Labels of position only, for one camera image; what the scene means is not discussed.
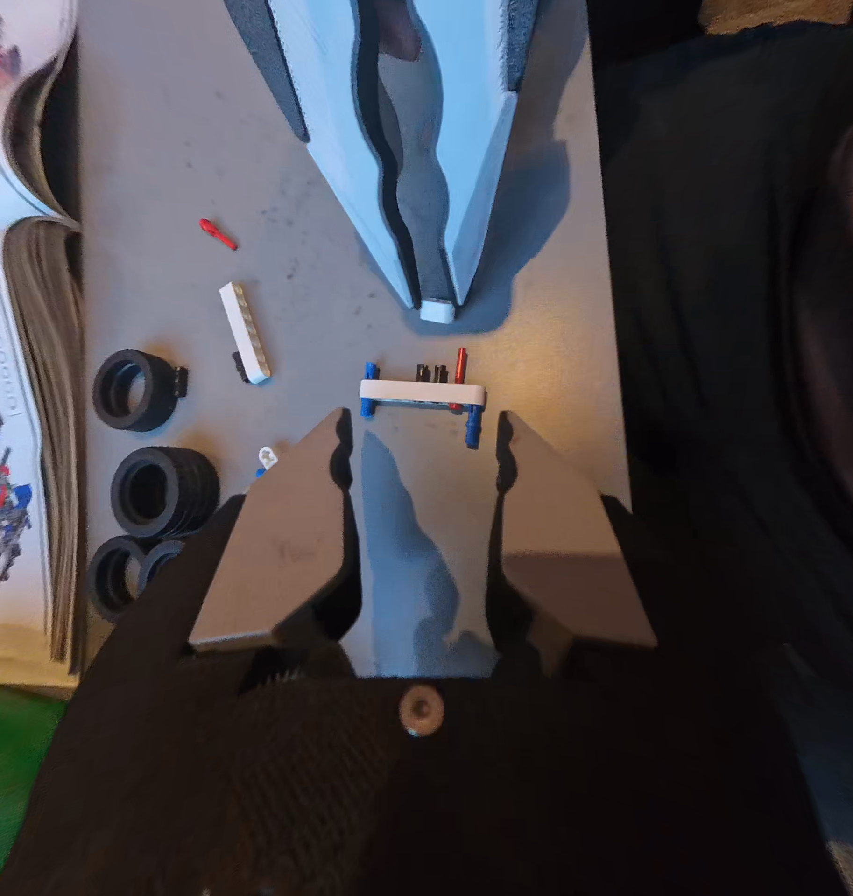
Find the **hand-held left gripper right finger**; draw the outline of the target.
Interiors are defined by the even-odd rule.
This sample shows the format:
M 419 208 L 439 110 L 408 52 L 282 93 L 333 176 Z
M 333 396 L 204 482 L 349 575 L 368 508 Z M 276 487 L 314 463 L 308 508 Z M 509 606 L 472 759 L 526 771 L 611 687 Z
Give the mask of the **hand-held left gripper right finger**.
M 486 621 L 500 654 L 574 644 L 652 651 L 656 633 L 589 477 L 516 413 L 500 413 Z

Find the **long white beam with pins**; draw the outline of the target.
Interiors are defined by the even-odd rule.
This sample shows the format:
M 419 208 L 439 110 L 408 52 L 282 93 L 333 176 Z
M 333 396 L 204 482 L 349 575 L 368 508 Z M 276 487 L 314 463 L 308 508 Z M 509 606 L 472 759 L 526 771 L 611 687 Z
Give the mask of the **long white beam with pins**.
M 364 379 L 360 383 L 360 400 L 402 404 L 440 406 L 487 405 L 486 387 L 455 383 L 426 383 L 382 379 Z

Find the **printed instruction book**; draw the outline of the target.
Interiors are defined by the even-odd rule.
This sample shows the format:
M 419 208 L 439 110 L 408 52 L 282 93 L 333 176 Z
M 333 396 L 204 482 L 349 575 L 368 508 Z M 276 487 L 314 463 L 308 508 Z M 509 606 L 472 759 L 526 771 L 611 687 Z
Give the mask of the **printed instruction book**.
M 0 2 L 0 684 L 73 689 L 82 563 L 80 232 L 54 196 L 43 114 L 78 2 Z

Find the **green box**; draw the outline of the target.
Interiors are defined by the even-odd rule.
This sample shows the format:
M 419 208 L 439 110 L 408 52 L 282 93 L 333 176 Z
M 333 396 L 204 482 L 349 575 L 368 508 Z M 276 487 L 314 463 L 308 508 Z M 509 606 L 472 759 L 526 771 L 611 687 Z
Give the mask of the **green box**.
M 0 686 L 0 871 L 66 702 Z

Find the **grey desk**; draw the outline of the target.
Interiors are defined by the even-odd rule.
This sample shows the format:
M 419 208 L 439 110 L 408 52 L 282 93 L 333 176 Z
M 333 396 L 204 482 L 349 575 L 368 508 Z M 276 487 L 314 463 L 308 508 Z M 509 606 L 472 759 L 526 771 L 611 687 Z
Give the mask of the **grey desk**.
M 222 2 L 85 2 L 78 29 L 86 376 L 125 348 L 189 369 L 188 396 L 152 434 L 113 430 L 88 405 L 87 554 L 118 532 L 111 480 L 141 444 L 206 454 L 227 498 L 263 445 L 284 449 L 347 407 L 363 607 L 346 652 L 365 676 L 488 675 L 500 412 L 631 503 L 589 37 L 553 135 L 510 136 L 474 292 L 443 329 L 388 291 Z M 231 281 L 264 346 L 262 385 L 233 364 L 219 296 Z M 461 347 L 465 383 L 487 391 L 477 450 L 465 406 L 377 402 L 360 416 L 367 362 L 398 381 L 445 364 L 454 383 Z

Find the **person's black pants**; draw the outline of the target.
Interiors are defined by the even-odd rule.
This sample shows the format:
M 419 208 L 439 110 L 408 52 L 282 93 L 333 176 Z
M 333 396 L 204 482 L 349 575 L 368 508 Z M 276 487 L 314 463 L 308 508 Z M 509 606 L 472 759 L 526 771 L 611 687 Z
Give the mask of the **person's black pants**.
M 790 350 L 803 196 L 853 123 L 853 25 L 692 40 L 608 69 L 599 131 L 634 514 L 717 657 L 833 633 Z

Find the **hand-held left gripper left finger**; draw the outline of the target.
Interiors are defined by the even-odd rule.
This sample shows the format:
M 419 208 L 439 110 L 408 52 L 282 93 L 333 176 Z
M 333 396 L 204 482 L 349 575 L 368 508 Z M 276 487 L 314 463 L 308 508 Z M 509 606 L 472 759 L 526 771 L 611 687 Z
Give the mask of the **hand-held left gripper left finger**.
M 247 492 L 192 646 L 341 641 L 362 608 L 352 415 L 333 410 Z

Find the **long white toy beam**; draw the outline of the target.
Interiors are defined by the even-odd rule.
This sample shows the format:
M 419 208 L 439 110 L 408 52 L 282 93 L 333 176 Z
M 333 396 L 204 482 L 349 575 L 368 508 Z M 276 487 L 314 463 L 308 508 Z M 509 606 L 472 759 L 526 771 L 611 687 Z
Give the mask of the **long white toy beam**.
M 270 378 L 271 370 L 242 285 L 231 281 L 219 289 L 219 296 L 236 346 L 235 351 L 241 353 L 252 385 L 262 385 Z

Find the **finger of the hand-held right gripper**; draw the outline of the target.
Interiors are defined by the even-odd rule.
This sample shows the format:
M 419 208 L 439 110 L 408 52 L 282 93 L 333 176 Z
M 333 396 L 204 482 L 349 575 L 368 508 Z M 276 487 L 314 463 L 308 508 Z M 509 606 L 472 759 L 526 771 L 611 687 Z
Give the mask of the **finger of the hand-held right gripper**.
M 535 1 L 377 4 L 381 120 L 398 163 L 418 308 L 475 278 L 535 28 Z
M 383 129 L 374 2 L 269 2 L 308 151 L 406 308 L 421 290 L 398 207 L 398 160 Z

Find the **black toy tire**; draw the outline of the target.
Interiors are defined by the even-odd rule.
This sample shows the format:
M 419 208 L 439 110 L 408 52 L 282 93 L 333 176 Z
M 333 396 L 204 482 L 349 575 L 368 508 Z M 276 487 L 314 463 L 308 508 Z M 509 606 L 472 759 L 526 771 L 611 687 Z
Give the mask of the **black toy tire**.
M 92 387 L 96 416 L 110 428 L 146 433 L 171 417 L 174 366 L 158 355 L 124 349 L 100 365 Z
M 140 591 L 141 567 L 151 543 L 120 535 L 93 554 L 86 573 L 88 599 L 99 616 L 118 623 Z
M 174 557 L 181 554 L 183 547 L 184 541 L 182 539 L 170 539 L 158 543 L 149 551 L 141 563 L 138 577 L 138 597 L 140 597 L 156 575 L 161 572 L 163 567 L 169 564 Z
M 219 475 L 204 454 L 173 446 L 141 447 L 118 465 L 110 487 L 119 526 L 137 539 L 197 532 L 219 505 Z

